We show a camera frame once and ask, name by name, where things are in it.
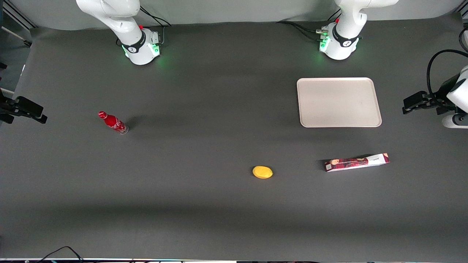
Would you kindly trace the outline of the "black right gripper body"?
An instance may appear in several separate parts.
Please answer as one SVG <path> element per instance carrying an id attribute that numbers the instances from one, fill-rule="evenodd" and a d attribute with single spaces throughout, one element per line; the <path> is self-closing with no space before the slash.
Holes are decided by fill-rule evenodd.
<path id="1" fill-rule="evenodd" d="M 16 112 L 15 99 L 11 99 L 0 91 L 0 113 L 1 114 L 13 114 Z"/>

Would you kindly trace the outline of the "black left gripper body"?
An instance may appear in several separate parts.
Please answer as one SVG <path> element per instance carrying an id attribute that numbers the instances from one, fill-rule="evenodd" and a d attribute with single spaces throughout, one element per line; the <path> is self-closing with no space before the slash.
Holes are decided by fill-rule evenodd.
<path id="1" fill-rule="evenodd" d="M 438 91 L 434 92 L 429 85 L 430 103 L 438 107 L 455 108 L 455 104 L 447 98 L 447 95 L 454 88 L 460 74 L 456 74 L 443 82 Z"/>

